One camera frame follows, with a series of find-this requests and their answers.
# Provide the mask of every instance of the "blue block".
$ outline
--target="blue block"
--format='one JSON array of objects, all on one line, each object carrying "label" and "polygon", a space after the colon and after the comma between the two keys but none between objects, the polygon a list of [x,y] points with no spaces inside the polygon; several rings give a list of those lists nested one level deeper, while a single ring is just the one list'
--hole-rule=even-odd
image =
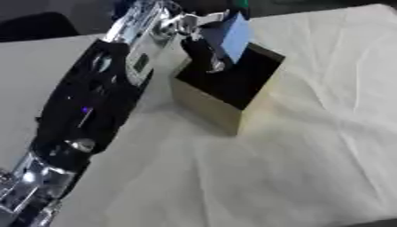
[{"label": "blue block", "polygon": [[201,35],[215,50],[218,58],[229,58],[236,64],[247,47],[252,33],[241,13],[224,22],[221,27],[203,28]]}]

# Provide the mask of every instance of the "brown box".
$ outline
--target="brown box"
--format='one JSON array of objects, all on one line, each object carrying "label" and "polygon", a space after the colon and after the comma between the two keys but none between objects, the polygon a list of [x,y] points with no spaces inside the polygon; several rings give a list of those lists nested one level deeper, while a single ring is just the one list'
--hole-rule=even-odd
[{"label": "brown box", "polygon": [[258,107],[264,85],[283,60],[284,56],[253,43],[226,72],[200,73],[186,60],[171,77],[174,100],[236,135]]}]

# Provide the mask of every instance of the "table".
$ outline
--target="table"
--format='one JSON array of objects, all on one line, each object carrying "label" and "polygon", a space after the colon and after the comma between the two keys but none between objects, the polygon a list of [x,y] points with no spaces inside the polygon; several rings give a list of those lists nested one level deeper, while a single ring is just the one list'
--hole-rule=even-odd
[{"label": "table", "polygon": [[[375,4],[255,19],[287,58],[228,137],[176,105],[164,53],[138,108],[53,226],[323,227],[397,216],[397,16]],[[0,44],[0,166],[12,168],[58,80],[96,36]]]}]

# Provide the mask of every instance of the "cardboard box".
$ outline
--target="cardboard box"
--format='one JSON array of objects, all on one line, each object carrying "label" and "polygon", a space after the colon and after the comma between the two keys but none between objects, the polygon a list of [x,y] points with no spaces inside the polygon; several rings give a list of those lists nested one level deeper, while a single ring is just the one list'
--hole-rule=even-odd
[{"label": "cardboard box", "polygon": [[284,60],[273,51],[250,43],[230,70],[200,73],[186,60],[171,77],[174,100],[194,113],[237,135],[264,95],[264,85]]}]

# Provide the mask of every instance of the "metallic robot arm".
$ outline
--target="metallic robot arm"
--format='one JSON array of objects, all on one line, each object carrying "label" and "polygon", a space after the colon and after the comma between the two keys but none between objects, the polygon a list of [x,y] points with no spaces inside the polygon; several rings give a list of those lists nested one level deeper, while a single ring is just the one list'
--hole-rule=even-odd
[{"label": "metallic robot arm", "polygon": [[0,227],[51,224],[90,158],[113,141],[151,80],[153,62],[177,35],[185,36],[193,61],[201,52],[194,46],[204,44],[203,70],[223,70],[228,53],[200,38],[200,28],[217,27],[232,14],[197,16],[170,1],[135,1],[53,91],[25,157],[12,172],[0,172]]}]

